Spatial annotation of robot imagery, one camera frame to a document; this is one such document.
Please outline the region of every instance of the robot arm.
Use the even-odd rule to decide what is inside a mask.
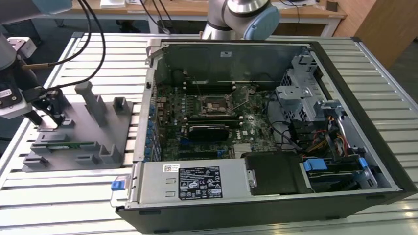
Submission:
[[[69,11],[71,0],[0,0],[0,24]]]
[[[210,0],[203,39],[265,40],[280,24],[270,0]]]
[[[71,0],[0,0],[0,24],[9,24],[54,15],[70,10]],[[21,115],[41,125],[42,118],[33,106],[43,110],[61,124],[63,117],[58,100],[63,100],[62,91],[45,93],[37,81],[35,73],[23,70],[26,62],[18,56],[15,48],[0,34],[0,117],[15,118]]]

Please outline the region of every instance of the power supply label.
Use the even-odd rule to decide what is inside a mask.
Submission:
[[[179,169],[179,199],[222,198],[218,166]]]

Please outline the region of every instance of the floor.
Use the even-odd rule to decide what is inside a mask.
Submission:
[[[65,47],[69,43],[74,32],[85,32],[87,25],[85,20],[66,20],[65,27],[59,28],[54,20],[50,19],[35,19],[33,20],[37,27],[39,36],[42,38],[42,45],[39,46],[33,58],[33,63],[47,63],[57,61]],[[119,26],[114,20],[101,20],[101,24],[105,32],[121,33]],[[141,29],[142,33],[150,33],[149,22],[135,21],[134,26]],[[177,28],[181,28],[182,33],[198,33],[203,29],[203,22],[177,22]],[[31,33],[31,25],[15,25],[14,32],[19,36],[34,37]],[[402,56],[398,58],[396,64],[389,69],[389,72],[404,86],[406,92],[418,101],[418,42],[412,43],[409,48],[405,50]],[[43,84],[50,76],[53,69],[37,70],[37,76],[39,82]],[[14,137],[15,132],[19,128],[22,118],[5,119],[0,117],[0,137]],[[7,142],[0,141],[0,156],[7,148]]]

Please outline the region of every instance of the desk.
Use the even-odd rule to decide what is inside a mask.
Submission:
[[[39,133],[25,119],[10,147],[0,159],[0,235],[142,235],[125,222],[110,205],[111,182],[133,171],[133,151],[146,85],[146,47],[151,38],[198,39],[198,35],[106,34],[109,55],[103,69],[91,80],[95,94],[105,101],[125,96],[135,102],[130,140],[123,168],[22,172],[25,155]],[[73,38],[61,60],[83,46],[87,36]],[[418,182],[418,112],[400,84],[362,43],[350,38],[278,37],[269,40],[318,41],[361,102],[412,179]],[[46,87],[86,78],[102,56],[101,36],[73,62],[57,66]],[[81,102],[74,87],[63,89],[70,102]],[[117,192],[119,202],[127,200]],[[362,235],[417,234],[418,194],[390,205],[374,206],[345,219],[293,222],[276,225],[206,230],[187,235]]]
[[[209,13],[209,4],[207,2],[194,2],[189,0],[162,0],[169,11],[169,14],[175,21],[206,21]],[[91,8],[94,9],[99,19],[107,20],[147,20],[150,24],[150,32],[158,33],[158,26],[154,24],[146,15],[145,8],[141,5],[127,4],[125,8],[111,8],[101,9],[101,0],[89,0]],[[169,17],[161,7],[161,13],[163,14],[163,19],[167,20]],[[147,0],[146,8],[151,13],[151,16],[158,20],[158,12],[154,7],[153,1]],[[340,9],[338,12],[326,11],[313,6],[300,7],[301,20],[298,20],[298,11],[296,8],[281,10],[282,14],[282,23],[304,23],[304,24],[326,24],[321,36],[332,37],[334,31],[338,27],[340,21],[346,18],[346,13]],[[82,7],[77,1],[74,1],[73,10],[54,15],[43,16],[43,18],[55,18],[55,19],[85,19],[85,13]]]

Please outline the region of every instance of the metal workbench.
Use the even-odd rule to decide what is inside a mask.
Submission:
[[[0,160],[0,235],[101,234],[137,235],[134,227],[115,214],[110,205],[111,182],[131,173],[137,126],[145,90],[147,66],[146,45],[150,34],[107,34],[109,55],[97,77],[94,92],[105,101],[126,96],[135,102],[123,168],[109,170],[25,173],[25,156],[38,132],[26,119]],[[194,39],[197,35],[173,36]],[[412,179],[418,181],[418,107],[394,78],[364,47],[350,38],[272,37],[298,39],[322,44],[389,146]],[[83,38],[73,38],[61,59],[83,46]],[[73,62],[57,67],[46,86],[81,80],[98,66],[102,53],[99,34],[86,52]],[[82,101],[74,88],[63,92],[70,101]],[[126,200],[122,191],[119,202]],[[177,234],[417,234],[418,195],[392,205],[374,206],[346,219],[308,221],[277,225],[229,228]]]

